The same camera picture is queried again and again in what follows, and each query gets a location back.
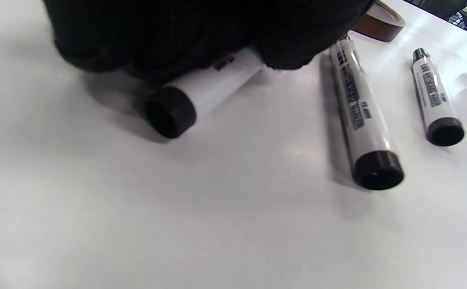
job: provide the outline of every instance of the black cap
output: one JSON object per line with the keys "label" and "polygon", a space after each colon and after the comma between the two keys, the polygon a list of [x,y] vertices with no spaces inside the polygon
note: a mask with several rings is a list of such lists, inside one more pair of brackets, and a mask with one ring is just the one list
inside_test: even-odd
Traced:
{"label": "black cap", "polygon": [[417,48],[414,51],[414,62],[423,57],[430,57],[430,54],[424,48]]}
{"label": "black cap", "polygon": [[389,151],[364,154],[355,161],[353,179],[369,190],[386,190],[404,179],[404,172],[397,156]]}
{"label": "black cap", "polygon": [[450,147],[459,143],[465,131],[458,119],[452,117],[439,118],[428,126],[428,140],[439,147]]}
{"label": "black cap", "polygon": [[172,86],[150,95],[143,109],[151,126],[167,138],[181,136],[196,122],[193,103],[182,90]]}

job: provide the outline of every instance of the marker label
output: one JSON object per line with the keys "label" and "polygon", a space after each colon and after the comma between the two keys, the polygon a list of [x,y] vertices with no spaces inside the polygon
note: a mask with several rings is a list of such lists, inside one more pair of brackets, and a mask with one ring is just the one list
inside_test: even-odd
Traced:
{"label": "marker label", "polygon": [[340,40],[331,48],[351,157],[357,160],[374,151],[395,152],[382,112],[373,100],[365,74],[352,51],[355,48],[349,40]]}
{"label": "marker label", "polygon": [[426,127],[443,117],[458,118],[449,92],[444,88],[433,59],[431,57],[418,59],[412,69]]}

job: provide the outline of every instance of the black marker cap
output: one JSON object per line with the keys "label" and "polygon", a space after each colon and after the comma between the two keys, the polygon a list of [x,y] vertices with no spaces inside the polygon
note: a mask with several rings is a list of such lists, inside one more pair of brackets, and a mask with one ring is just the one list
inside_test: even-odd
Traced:
{"label": "black marker cap", "polygon": [[196,122],[196,110],[187,95],[167,86],[150,95],[143,106],[151,126],[167,138],[177,138]]}
{"label": "black marker cap", "polygon": [[417,48],[414,51],[414,62],[416,62],[417,60],[423,57],[430,57],[430,54],[424,48]]}
{"label": "black marker cap", "polygon": [[404,172],[394,153],[375,151],[355,161],[353,179],[366,189],[386,190],[399,185],[404,179]]}
{"label": "black marker cap", "polygon": [[458,119],[452,117],[439,118],[428,126],[426,137],[439,147],[450,147],[459,143],[465,131]]}

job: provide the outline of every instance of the brown tape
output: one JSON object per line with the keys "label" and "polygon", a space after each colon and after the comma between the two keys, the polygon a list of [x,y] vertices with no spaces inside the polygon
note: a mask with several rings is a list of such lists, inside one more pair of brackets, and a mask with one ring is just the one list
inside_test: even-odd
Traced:
{"label": "brown tape", "polygon": [[391,42],[405,25],[401,15],[385,3],[377,1],[352,30],[380,41]]}

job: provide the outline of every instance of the white marker barrel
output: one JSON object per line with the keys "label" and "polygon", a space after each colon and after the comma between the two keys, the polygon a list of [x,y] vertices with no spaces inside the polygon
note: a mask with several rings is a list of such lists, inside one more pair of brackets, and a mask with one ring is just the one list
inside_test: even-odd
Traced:
{"label": "white marker barrel", "polygon": [[386,190],[404,179],[394,142],[374,101],[354,43],[345,35],[330,49],[353,179],[370,190]]}
{"label": "white marker barrel", "polygon": [[413,58],[412,71],[426,138],[437,146],[453,146],[465,135],[453,99],[444,87],[432,57],[419,48],[414,51]]}
{"label": "white marker barrel", "polygon": [[245,84],[262,64],[255,51],[243,48],[166,84],[146,101],[145,115],[158,133],[177,138]]}

